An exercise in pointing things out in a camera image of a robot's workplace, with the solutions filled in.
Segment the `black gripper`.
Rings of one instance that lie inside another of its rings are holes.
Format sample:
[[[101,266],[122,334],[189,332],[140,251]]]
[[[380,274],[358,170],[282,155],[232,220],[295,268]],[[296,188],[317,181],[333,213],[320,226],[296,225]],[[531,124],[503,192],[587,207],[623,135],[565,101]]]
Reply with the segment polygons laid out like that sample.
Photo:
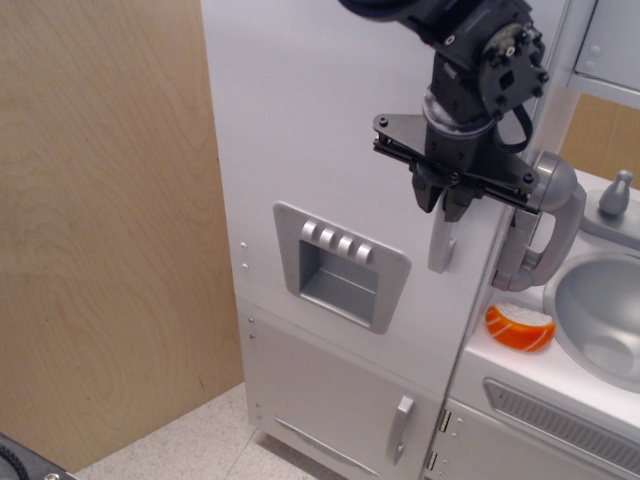
[[[458,222],[475,199],[489,196],[523,208],[539,183],[520,148],[500,142],[497,122],[456,122],[427,94],[419,115],[380,114],[374,150],[408,165],[418,206],[443,202],[446,222]]]

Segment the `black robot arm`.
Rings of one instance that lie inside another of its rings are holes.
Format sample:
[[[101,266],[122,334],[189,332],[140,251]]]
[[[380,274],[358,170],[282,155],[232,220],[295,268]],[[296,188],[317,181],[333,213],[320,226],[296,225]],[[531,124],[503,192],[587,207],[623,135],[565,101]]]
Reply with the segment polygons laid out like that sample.
[[[459,221],[484,195],[523,208],[539,182],[520,158],[533,136],[525,109],[549,75],[525,1],[345,1],[350,12],[398,22],[434,52],[420,115],[380,114],[375,151],[412,173],[418,206]]]

